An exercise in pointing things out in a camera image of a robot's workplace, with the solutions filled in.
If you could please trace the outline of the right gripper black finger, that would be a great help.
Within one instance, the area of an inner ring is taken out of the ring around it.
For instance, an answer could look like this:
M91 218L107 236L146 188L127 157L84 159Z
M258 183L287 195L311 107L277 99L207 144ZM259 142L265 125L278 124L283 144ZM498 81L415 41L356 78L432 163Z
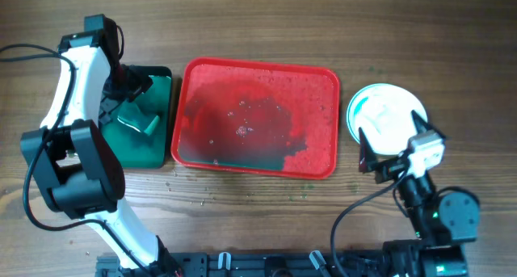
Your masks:
M417 134L433 131L436 132L443 140L447 139L447 137L438 128L433 124L426 122L415 110L411 112L411 117Z
M378 165L378 160L362 128L359 128L359 144L359 172L373 172Z

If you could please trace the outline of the green sponge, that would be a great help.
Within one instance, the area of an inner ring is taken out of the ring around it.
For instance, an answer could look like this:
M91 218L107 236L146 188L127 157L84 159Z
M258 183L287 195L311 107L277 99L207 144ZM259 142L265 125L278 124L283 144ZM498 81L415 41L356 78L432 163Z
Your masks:
M145 114L136 103L124 101L120 105L117 120L126 127L147 136L153 134L160 122L160 116L156 114Z

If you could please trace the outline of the white plate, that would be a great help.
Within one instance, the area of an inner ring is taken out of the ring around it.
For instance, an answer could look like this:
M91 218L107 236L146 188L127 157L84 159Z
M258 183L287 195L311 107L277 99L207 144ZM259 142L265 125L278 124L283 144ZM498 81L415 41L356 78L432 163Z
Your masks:
M409 138L416 134L412 111L427 119L425 107L408 90L376 83L365 86L352 97L346 123L356 141L362 131L375 153L395 155L406 149Z

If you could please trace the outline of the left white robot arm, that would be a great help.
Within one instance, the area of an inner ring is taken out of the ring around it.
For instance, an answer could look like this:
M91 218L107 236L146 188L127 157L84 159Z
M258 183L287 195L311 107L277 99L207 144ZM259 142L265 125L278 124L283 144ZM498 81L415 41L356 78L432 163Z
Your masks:
M55 57L61 74L40 127L25 132L20 148L25 184L36 184L47 207L86 225L115 257L99 276L180 276L182 267L140 221L124 197L122 157L165 154L172 74L165 67L125 65L121 27L105 15L84 19L84 29L61 38Z

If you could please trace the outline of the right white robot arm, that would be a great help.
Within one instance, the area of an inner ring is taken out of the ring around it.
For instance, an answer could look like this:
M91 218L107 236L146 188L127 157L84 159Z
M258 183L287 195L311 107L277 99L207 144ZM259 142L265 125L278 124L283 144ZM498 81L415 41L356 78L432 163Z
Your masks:
M477 240L481 203L462 187L436 188L430 171L443 160L445 135L411 113L416 133L397 156L378 161L364 131L359 132L359 171L373 172L377 183L392 182L397 206L416 237L387 241L382 253L388 276L466 276L463 245Z

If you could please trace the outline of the dark green water tray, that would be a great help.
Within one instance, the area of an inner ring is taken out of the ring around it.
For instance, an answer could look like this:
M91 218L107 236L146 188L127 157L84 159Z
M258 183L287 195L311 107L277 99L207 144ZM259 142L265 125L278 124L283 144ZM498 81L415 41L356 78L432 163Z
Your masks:
M150 67L153 85L133 101L145 114L160 116L153 134L143 133L122 125L117 120L120 104L114 110L99 115L99 129L105 141L124 168L155 169L166 160L166 144L170 126L170 109L173 98L173 78L170 69Z

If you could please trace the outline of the red plastic tray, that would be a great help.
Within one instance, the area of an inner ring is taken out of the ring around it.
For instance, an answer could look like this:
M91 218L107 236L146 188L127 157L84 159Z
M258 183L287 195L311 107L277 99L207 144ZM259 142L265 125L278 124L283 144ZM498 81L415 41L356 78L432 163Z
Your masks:
M325 179L339 101L331 69L199 57L184 71L170 153L187 167Z

